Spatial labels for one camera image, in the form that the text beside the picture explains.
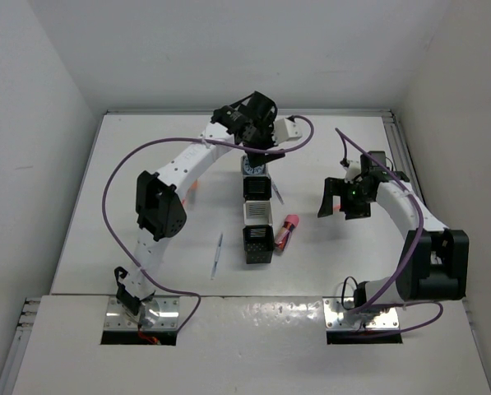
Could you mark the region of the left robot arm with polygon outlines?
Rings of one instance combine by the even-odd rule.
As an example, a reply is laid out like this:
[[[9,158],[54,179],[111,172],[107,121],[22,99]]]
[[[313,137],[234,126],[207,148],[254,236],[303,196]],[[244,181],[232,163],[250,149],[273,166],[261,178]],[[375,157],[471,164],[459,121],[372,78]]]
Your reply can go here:
[[[243,248],[248,264],[268,264],[275,250],[271,219],[271,176],[267,165],[286,151],[280,144],[302,136],[293,118],[279,118],[273,100],[260,92],[215,109],[199,137],[186,139],[187,148],[156,172],[137,177],[137,248],[128,254],[136,271],[114,270],[116,298],[137,320],[151,328],[160,316],[153,298],[160,288],[154,275],[169,241],[187,223],[188,192],[218,159],[233,149],[243,151]]]

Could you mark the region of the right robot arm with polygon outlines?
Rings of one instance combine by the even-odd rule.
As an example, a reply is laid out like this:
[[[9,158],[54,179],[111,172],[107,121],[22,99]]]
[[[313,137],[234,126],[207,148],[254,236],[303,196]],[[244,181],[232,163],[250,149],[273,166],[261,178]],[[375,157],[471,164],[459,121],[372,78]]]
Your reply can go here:
[[[333,201],[347,220],[369,218],[377,204],[399,230],[404,245],[395,271],[381,280],[361,281],[351,310],[365,314],[376,307],[415,302],[461,300],[466,295],[470,239],[440,221],[413,191],[402,171],[382,164],[385,155],[371,151],[359,160],[343,160],[342,178],[324,181],[318,217],[331,216]]]

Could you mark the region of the orange highlighter pen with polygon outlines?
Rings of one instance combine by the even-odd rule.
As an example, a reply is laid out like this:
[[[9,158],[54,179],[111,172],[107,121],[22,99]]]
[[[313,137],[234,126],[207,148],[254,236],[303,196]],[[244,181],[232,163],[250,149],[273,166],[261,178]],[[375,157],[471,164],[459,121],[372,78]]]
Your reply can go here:
[[[341,196],[340,195],[334,195],[332,197],[332,210],[333,213],[340,213],[341,210]]]

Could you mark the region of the orange-capped clear tube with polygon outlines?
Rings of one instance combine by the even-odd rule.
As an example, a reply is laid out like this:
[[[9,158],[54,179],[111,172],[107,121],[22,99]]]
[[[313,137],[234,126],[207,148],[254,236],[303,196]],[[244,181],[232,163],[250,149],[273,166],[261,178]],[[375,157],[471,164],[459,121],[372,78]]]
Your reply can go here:
[[[194,199],[195,192],[197,191],[197,188],[198,188],[198,181],[196,180],[188,188],[187,192],[185,193],[184,198],[182,199],[182,204],[183,204],[184,207],[187,206],[187,204],[188,204],[188,202],[189,202],[190,199]]]

